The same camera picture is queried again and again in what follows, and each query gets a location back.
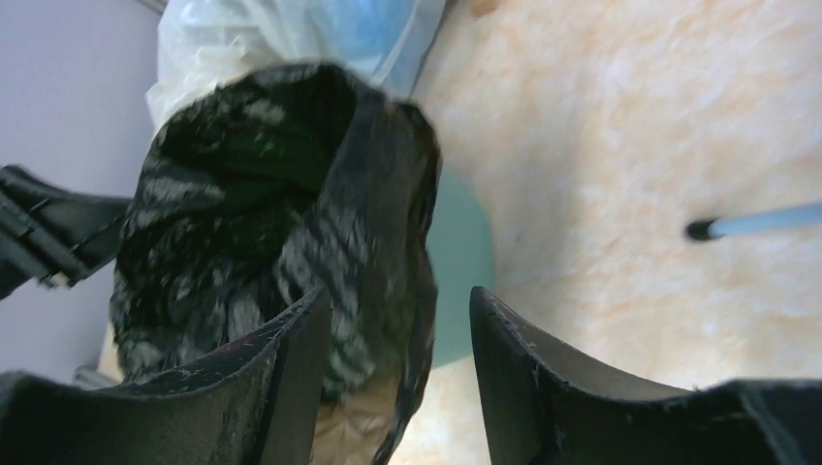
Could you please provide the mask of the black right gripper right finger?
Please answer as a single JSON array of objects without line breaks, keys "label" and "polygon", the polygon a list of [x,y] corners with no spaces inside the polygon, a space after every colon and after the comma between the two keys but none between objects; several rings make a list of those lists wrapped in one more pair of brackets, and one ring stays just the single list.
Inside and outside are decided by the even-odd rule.
[{"label": "black right gripper right finger", "polygon": [[499,297],[470,296],[476,375],[494,464],[685,464],[692,433],[663,402],[683,390],[600,361]]}]

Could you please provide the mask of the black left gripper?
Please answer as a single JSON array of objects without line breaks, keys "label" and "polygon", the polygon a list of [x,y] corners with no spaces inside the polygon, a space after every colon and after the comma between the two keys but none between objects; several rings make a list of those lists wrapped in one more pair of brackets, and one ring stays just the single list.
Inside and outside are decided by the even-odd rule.
[{"label": "black left gripper", "polygon": [[71,288],[110,263],[129,198],[58,188],[20,165],[1,168],[1,297],[36,280]]}]

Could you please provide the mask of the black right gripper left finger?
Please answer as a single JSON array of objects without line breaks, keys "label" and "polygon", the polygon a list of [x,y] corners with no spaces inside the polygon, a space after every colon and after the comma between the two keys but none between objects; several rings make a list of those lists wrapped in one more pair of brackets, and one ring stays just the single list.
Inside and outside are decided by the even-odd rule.
[{"label": "black right gripper left finger", "polygon": [[288,355],[308,327],[327,335],[330,315],[328,294],[318,289],[190,363],[103,389],[135,429],[122,448],[125,463],[246,464],[257,458]]}]

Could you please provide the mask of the black trash bag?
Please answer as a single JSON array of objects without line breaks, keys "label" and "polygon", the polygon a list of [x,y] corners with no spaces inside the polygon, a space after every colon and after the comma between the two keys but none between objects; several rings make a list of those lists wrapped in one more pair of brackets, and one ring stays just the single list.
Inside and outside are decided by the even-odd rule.
[{"label": "black trash bag", "polygon": [[110,320],[144,382],[318,287],[331,302],[311,462],[386,464],[425,394],[442,160],[412,101],[329,62],[260,69],[172,115],[121,229]]}]

